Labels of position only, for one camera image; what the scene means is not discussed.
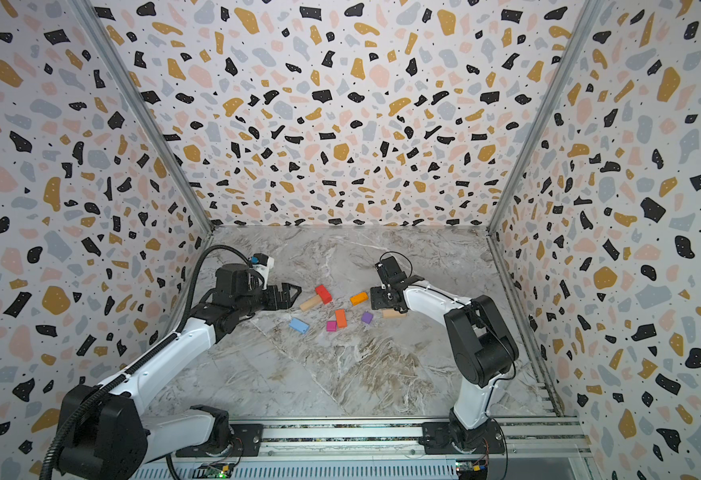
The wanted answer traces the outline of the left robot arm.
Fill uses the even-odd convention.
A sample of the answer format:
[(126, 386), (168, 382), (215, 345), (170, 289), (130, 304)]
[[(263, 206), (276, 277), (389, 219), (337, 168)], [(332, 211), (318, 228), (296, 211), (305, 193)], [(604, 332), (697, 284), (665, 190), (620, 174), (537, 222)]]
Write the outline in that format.
[(60, 472), (84, 479), (128, 479), (142, 465), (186, 448), (209, 456), (242, 454), (244, 442), (236, 438), (226, 410), (196, 405), (158, 418), (146, 416), (146, 409), (178, 373), (240, 323), (260, 311), (294, 307), (302, 290), (286, 282), (268, 284), (270, 268), (270, 258), (220, 267), (216, 286), (178, 329), (100, 384), (72, 388), (64, 396), (40, 478)]

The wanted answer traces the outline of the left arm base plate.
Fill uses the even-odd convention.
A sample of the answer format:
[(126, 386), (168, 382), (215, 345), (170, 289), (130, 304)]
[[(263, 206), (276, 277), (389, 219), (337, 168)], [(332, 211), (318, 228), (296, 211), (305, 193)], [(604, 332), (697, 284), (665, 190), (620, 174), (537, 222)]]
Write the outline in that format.
[(256, 457), (260, 454), (264, 437), (264, 426), (257, 423), (234, 423), (230, 432), (222, 434), (220, 440), (190, 446), (176, 452), (178, 458), (230, 459)]

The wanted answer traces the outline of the orange-red wood block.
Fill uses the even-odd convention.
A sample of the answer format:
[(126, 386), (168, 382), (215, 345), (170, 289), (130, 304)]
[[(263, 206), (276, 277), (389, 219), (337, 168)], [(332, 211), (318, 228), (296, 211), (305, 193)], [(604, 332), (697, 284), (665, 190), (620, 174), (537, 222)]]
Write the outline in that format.
[(348, 320), (346, 320), (346, 312), (343, 309), (336, 310), (336, 324), (338, 324), (338, 328), (348, 327)]

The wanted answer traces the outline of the light blue wood block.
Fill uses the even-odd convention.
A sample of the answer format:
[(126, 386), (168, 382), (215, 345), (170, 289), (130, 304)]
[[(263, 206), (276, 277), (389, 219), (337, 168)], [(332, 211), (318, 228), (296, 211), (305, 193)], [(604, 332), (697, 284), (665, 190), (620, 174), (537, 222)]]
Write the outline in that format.
[(308, 333), (308, 329), (310, 329), (310, 326), (306, 322), (303, 322), (298, 318), (292, 318), (292, 320), (290, 320), (290, 328), (296, 330), (297, 332), (300, 332), (300, 334), (306, 334)]

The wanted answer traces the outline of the right frame aluminium post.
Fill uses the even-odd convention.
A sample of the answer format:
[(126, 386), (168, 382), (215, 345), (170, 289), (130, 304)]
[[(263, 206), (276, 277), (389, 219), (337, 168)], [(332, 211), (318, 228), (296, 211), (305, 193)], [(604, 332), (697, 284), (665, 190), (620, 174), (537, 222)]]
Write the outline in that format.
[(502, 217), (510, 208), (513, 192), (521, 183), (521, 176), (530, 164), (532, 155), (536, 150), (537, 144), (540, 142), (545, 126), (556, 108), (558, 99), (566, 86), (574, 64), (576, 64), (585, 38), (593, 27), (602, 5), (603, 1), (601, 0), (587, 0), (583, 4), (583, 8), (571, 32), (571, 38), (566, 48), (563, 50), (558, 68), (556, 72), (554, 72), (548, 90), (531, 124), (528, 136), (520, 150), (519, 158), (514, 168), (511, 170), (511, 173), (508, 175), (506, 186), (500, 195), (500, 200), (487, 226), (487, 234), (489, 237), (492, 237), (494, 233), (500, 230)]

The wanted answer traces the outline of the left frame aluminium post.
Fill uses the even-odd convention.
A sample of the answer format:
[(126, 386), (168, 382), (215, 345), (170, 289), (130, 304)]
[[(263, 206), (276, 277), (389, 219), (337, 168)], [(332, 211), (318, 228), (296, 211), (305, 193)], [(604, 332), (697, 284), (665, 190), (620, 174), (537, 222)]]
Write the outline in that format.
[(102, 58), (104, 64), (106, 64), (110, 74), (112, 74), (112, 80), (114, 80), (114, 83), (120, 88), (126, 103), (130, 106), (132, 112), (134, 112), (134, 116), (136, 116), (138, 123), (142, 126), (146, 137), (158, 150), (158, 154), (160, 154), (164, 166), (166, 166), (168, 172), (172, 174), (172, 179), (176, 187), (186, 200), (188, 210), (194, 214), (196, 222), (198, 222), (198, 225), (202, 228), (204, 237), (212, 235), (212, 233), (214, 233), (212, 222), (206, 217), (204, 208), (202, 208), (200, 200), (198, 200), (196, 194), (192, 191), (190, 182), (188, 182), (180, 164), (176, 161), (172, 148), (168, 145), (166, 138), (164, 138), (160, 128), (156, 125), (152, 114), (148, 111), (140, 95), (140, 90), (138, 90), (134, 82), (130, 79), (128, 68), (126, 68), (126, 64), (124, 64), (122, 58), (118, 55), (118, 50), (114, 47), (112, 40), (108, 37), (106, 28), (100, 23), (96, 15), (96, 10), (94, 10), (94, 6), (92, 6), (92, 2), (70, 1), (70, 8), (72, 8), (72, 15), (78, 20), (84, 32), (86, 32), (90, 40), (92, 40), (94, 48), (96, 48), (98, 55)]

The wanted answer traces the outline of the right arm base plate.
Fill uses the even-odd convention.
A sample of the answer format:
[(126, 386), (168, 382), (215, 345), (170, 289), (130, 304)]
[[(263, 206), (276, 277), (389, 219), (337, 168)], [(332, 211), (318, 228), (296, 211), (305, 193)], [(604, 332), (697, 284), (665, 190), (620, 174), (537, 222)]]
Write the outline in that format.
[(504, 454), (505, 444), (500, 429), (493, 422), (466, 430), (458, 421), (425, 422), (418, 444), (428, 455)]

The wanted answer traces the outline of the frame aluminium post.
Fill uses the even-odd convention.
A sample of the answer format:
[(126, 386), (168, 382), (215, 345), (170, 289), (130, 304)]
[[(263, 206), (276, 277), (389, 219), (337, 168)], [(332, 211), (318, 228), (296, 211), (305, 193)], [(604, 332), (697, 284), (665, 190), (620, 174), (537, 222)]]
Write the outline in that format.
[(489, 237), (492, 237), (494, 233), (500, 230), (502, 217), (510, 208), (513, 192), (521, 183), (521, 176), (530, 164), (532, 155), (536, 150), (537, 144), (540, 142), (545, 126), (556, 108), (558, 99), (566, 86), (574, 64), (576, 64), (585, 38), (593, 27), (602, 5), (603, 1), (601, 0), (587, 0), (583, 4), (583, 8), (571, 32), (571, 38), (566, 48), (563, 50), (558, 68), (556, 72), (554, 72), (548, 90), (531, 124), (528, 136), (520, 150), (519, 158), (514, 168), (511, 170), (511, 173), (508, 175), (506, 186), (500, 195), (500, 200), (487, 226), (487, 234)]
[(206, 217), (204, 208), (202, 208), (200, 200), (198, 200), (196, 194), (192, 191), (190, 182), (188, 182), (180, 164), (176, 161), (172, 148), (168, 145), (166, 138), (164, 138), (160, 128), (156, 125), (152, 114), (148, 111), (140, 95), (140, 90), (138, 90), (134, 82), (130, 79), (128, 68), (126, 68), (126, 64), (124, 64), (122, 58), (118, 55), (118, 50), (114, 47), (112, 40), (108, 37), (106, 28), (100, 23), (96, 15), (96, 10), (94, 10), (94, 6), (92, 6), (92, 2), (70, 1), (70, 8), (72, 8), (72, 15), (78, 20), (84, 32), (86, 32), (90, 40), (92, 40), (94, 48), (96, 48), (98, 55), (102, 58), (104, 64), (106, 64), (110, 74), (112, 74), (112, 80), (114, 80), (114, 83), (120, 88), (126, 103), (130, 106), (132, 112), (134, 112), (134, 116), (136, 116), (138, 123), (142, 126), (146, 137), (158, 150), (158, 154), (160, 154), (164, 166), (166, 166), (168, 172), (172, 174), (172, 179), (176, 187), (186, 200), (188, 210), (194, 214), (196, 222), (198, 222), (198, 225), (202, 228), (204, 237), (212, 235), (212, 233), (214, 233), (212, 222)]

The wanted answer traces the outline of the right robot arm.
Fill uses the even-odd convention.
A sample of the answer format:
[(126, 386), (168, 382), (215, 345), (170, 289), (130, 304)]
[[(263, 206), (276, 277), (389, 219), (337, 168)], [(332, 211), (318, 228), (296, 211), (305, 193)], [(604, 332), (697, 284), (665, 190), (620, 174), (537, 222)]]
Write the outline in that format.
[(392, 252), (380, 255), (375, 269), (380, 284), (370, 289), (374, 310), (422, 314), (442, 325), (461, 375), (458, 398), (446, 422), (422, 426), (420, 445), (428, 454), (484, 452), (490, 448), (490, 404), (500, 383), (515, 376), (519, 352), (494, 301), (480, 295), (443, 292), (423, 277), (404, 272)]

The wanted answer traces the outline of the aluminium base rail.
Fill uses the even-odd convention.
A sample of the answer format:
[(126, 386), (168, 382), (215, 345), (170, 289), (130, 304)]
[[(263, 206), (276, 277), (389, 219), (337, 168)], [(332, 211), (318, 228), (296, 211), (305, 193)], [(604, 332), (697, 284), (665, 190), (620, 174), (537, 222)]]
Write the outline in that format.
[(569, 417), (492, 419), (504, 454), (428, 455), (418, 444), (435, 417), (242, 418), (264, 426), (260, 454), (164, 458), (136, 479), (597, 479), (579, 423)]

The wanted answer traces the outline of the long natural wood block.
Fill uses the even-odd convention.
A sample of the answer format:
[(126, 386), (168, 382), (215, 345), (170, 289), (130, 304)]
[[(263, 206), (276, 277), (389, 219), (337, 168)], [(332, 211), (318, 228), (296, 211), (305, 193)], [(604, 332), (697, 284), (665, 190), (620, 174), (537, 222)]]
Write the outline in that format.
[(304, 303), (300, 304), (300, 310), (302, 311), (308, 311), (316, 308), (316, 306), (322, 305), (322, 298), (319, 295), (316, 295), (306, 301)]

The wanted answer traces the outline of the red wood block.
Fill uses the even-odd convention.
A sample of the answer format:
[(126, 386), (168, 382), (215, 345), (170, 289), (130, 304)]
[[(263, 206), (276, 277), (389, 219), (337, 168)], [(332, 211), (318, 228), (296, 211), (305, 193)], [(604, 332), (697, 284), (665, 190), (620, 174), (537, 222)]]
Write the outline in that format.
[(326, 289), (326, 286), (320, 285), (316, 287), (316, 295), (322, 300), (323, 304), (332, 302), (332, 294)]

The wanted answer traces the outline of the yellow-orange wood block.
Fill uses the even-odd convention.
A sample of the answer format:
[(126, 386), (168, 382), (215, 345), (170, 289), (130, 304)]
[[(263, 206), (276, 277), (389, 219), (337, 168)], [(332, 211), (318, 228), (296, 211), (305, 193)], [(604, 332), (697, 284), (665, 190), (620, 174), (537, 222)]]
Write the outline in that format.
[(366, 302), (369, 299), (368, 293), (367, 292), (360, 292), (352, 298), (350, 298), (350, 302), (352, 305), (359, 305), (362, 304), (363, 302)]

